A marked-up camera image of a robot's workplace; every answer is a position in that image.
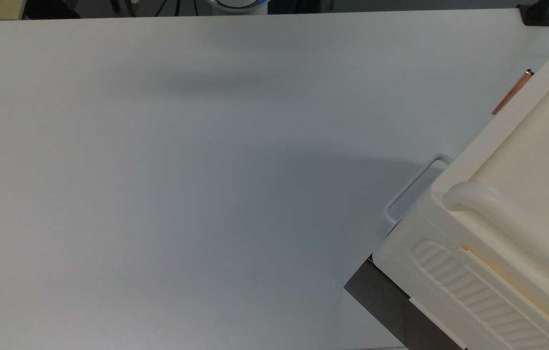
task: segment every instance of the white object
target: white object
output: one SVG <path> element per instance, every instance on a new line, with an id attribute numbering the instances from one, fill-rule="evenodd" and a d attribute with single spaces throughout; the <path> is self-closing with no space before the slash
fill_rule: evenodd
<path id="1" fill-rule="evenodd" d="M 401 346 L 343 291 L 381 209 L 548 58 L 516 9 L 0 22 L 0 350 Z"/>
<path id="2" fill-rule="evenodd" d="M 229 7 L 246 7 L 254 2 L 259 2 L 259 0 L 219 0 L 219 2 Z"/>
<path id="3" fill-rule="evenodd" d="M 549 350 L 549 61 L 374 262 L 461 347 Z"/>
<path id="4" fill-rule="evenodd" d="M 212 5 L 214 16 L 266 15 L 270 0 L 207 0 Z"/>

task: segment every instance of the floor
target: floor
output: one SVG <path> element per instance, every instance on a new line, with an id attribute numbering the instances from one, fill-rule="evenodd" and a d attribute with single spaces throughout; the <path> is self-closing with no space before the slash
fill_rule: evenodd
<path id="1" fill-rule="evenodd" d="M 128 17 L 124 0 L 121 11 L 115 13 L 109 0 L 66 0 L 74 4 L 82 18 Z M 152 17 L 163 5 L 159 16 L 174 16 L 177 0 L 140 0 L 137 4 L 137 17 Z M 211 16 L 212 7 L 207 0 L 179 0 L 179 16 Z M 329 12 L 366 12 L 366 11 L 419 11 L 444 9 L 489 9 L 516 7 L 517 4 L 532 4 L 535 0 L 335 0 L 332 10 L 328 9 L 330 0 L 321 0 L 324 13 Z"/>

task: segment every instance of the wire handle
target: wire handle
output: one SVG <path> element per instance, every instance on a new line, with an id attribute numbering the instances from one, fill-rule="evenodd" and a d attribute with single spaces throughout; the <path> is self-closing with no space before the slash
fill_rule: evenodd
<path id="1" fill-rule="evenodd" d="M 392 206 L 404 195 L 404 193 L 406 193 L 406 191 L 408 191 L 408 189 L 415 184 L 415 182 L 417 182 L 417 180 L 419 180 L 419 178 L 421 177 L 421 175 L 423 175 L 428 169 L 430 169 L 430 166 L 432 166 L 432 164 L 434 164 L 434 162 L 436 161 L 441 161 L 441 162 L 444 162 L 445 164 L 447 165 L 450 165 L 452 164 L 452 162 L 454 161 L 452 158 L 446 156 L 446 155 L 435 155 L 432 160 L 430 160 L 430 162 L 426 163 L 423 168 L 421 168 L 421 170 L 419 170 L 415 176 L 412 177 L 412 179 L 410 179 L 410 181 L 408 181 L 408 183 L 406 185 L 403 186 L 403 188 L 401 190 L 399 190 L 399 192 L 395 195 L 395 197 L 393 197 L 388 203 L 387 205 L 385 206 L 385 210 L 384 210 L 384 214 L 385 214 L 385 217 L 386 219 L 392 223 L 393 225 L 397 224 L 397 222 L 399 222 L 399 220 L 396 220 L 394 219 L 394 217 L 391 216 L 391 214 L 389 213 L 389 210 L 392 208 Z"/>

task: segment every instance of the drawer handle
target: drawer handle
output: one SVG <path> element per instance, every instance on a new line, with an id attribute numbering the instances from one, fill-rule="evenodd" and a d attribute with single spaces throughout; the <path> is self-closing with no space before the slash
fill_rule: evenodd
<path id="1" fill-rule="evenodd" d="M 443 206 L 452 212 L 478 212 L 549 268 L 549 230 L 496 189 L 479 182 L 461 182 L 443 195 Z"/>

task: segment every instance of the black object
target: black object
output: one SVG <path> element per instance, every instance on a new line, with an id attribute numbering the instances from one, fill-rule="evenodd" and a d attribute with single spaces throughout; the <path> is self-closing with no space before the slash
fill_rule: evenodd
<path id="1" fill-rule="evenodd" d="M 30 19 L 80 18 L 62 0 L 28 0 L 23 13 Z"/>
<path id="2" fill-rule="evenodd" d="M 116 13 L 121 11 L 121 4 L 119 4 L 119 0 L 110 0 L 110 4 L 112 4 L 112 9 Z"/>
<path id="3" fill-rule="evenodd" d="M 321 13 L 320 0 L 270 0 L 268 14 Z"/>
<path id="4" fill-rule="evenodd" d="M 344 288 L 409 350 L 461 350 L 369 260 Z"/>
<path id="5" fill-rule="evenodd" d="M 549 0 L 540 0 L 533 5 L 519 5 L 525 26 L 549 27 Z"/>

